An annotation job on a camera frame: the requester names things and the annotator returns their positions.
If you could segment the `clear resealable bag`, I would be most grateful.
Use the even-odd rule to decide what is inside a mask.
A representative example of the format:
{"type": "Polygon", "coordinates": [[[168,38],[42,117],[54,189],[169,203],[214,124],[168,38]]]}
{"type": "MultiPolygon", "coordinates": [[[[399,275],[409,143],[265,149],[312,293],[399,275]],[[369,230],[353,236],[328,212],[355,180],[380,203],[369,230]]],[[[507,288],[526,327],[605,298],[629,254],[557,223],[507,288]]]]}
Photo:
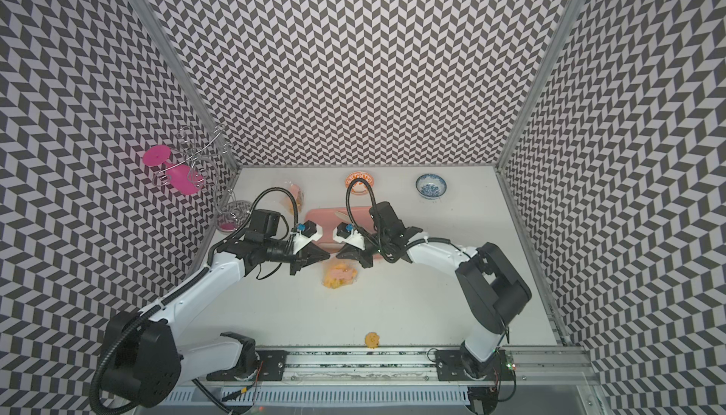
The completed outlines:
{"type": "Polygon", "coordinates": [[[336,290],[342,286],[350,286],[357,279],[357,269],[346,263],[335,264],[323,276],[323,286],[336,290]]]}
{"type": "Polygon", "coordinates": [[[298,184],[289,181],[284,182],[283,188],[285,188],[293,197],[293,201],[291,201],[287,195],[283,195],[281,201],[283,207],[285,207],[290,214],[293,214],[295,211],[297,211],[299,215],[302,214],[304,210],[304,192],[302,191],[302,188],[300,188],[298,184]]]}

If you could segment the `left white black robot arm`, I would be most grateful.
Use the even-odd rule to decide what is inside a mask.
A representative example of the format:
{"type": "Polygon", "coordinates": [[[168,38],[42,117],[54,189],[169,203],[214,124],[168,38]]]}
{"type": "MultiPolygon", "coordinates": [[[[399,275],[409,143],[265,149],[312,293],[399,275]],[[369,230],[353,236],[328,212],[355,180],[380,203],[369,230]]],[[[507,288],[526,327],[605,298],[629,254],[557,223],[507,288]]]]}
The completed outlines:
{"type": "Polygon", "coordinates": [[[107,324],[88,399],[96,414],[125,414],[154,407],[180,383],[200,384],[208,375],[257,381],[264,361],[254,339],[223,332],[212,341],[181,347],[187,327],[223,292],[266,262],[287,264],[292,274],[329,258],[317,242],[323,228],[293,214],[287,234],[283,219],[252,206],[249,216],[209,251],[207,261],[168,295],[136,312],[120,312],[107,324]]]}

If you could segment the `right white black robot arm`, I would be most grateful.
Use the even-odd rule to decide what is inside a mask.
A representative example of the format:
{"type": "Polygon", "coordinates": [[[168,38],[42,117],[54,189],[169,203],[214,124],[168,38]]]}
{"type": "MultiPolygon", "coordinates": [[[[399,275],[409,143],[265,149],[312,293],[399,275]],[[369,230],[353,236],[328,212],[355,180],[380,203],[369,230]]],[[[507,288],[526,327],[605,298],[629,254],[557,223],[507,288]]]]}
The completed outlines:
{"type": "Polygon", "coordinates": [[[431,237],[419,227],[406,226],[390,203],[376,201],[372,185],[360,177],[346,187],[345,208],[350,220],[333,233],[334,241],[342,245],[337,258],[370,269],[379,256],[390,264],[405,261],[454,275],[476,320],[459,348],[461,366],[472,380],[492,375],[501,358],[501,342],[509,337],[510,323],[532,299],[531,289],[504,252],[489,242],[478,248],[461,247],[448,238],[431,237]],[[366,188],[371,200],[372,232],[357,223],[350,205],[357,184],[366,188]]]}

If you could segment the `round cracker cookie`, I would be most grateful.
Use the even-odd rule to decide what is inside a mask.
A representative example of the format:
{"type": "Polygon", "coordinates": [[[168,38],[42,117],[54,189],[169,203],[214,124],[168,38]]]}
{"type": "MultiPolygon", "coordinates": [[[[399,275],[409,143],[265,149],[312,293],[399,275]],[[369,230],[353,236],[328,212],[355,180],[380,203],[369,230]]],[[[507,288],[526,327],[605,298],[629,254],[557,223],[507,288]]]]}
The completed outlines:
{"type": "Polygon", "coordinates": [[[380,337],[378,333],[368,333],[364,338],[365,345],[370,349],[376,349],[380,345],[380,337]]]}

